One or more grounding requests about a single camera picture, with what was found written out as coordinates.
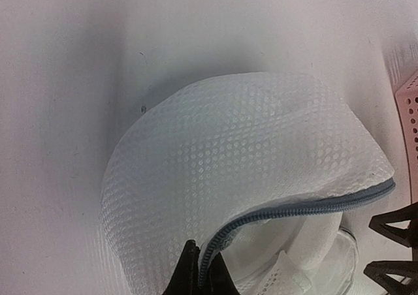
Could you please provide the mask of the pink perforated plastic basket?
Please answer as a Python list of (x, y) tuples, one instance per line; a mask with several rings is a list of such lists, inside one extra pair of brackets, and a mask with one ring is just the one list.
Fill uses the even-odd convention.
[(417, 72), (414, 72), (396, 91), (410, 175), (417, 174)]

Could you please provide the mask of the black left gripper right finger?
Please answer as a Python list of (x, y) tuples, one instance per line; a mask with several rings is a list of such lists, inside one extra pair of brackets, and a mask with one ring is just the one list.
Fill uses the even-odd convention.
[(218, 253), (213, 259), (207, 276), (207, 294), (240, 295), (236, 289), (225, 261)]

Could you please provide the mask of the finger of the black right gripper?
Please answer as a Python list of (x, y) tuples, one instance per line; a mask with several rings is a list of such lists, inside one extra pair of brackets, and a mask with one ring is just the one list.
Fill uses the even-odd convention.
[[(363, 273), (387, 292), (417, 292), (417, 261), (375, 261)], [(403, 284), (393, 275), (409, 279)]]
[(417, 248), (417, 203), (375, 215), (369, 228), (408, 248)]

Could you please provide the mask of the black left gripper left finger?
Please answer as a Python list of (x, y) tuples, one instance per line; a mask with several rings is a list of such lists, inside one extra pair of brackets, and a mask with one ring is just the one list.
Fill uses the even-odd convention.
[(162, 295), (199, 294), (197, 285), (199, 254), (200, 249), (195, 240), (187, 240), (174, 273)]

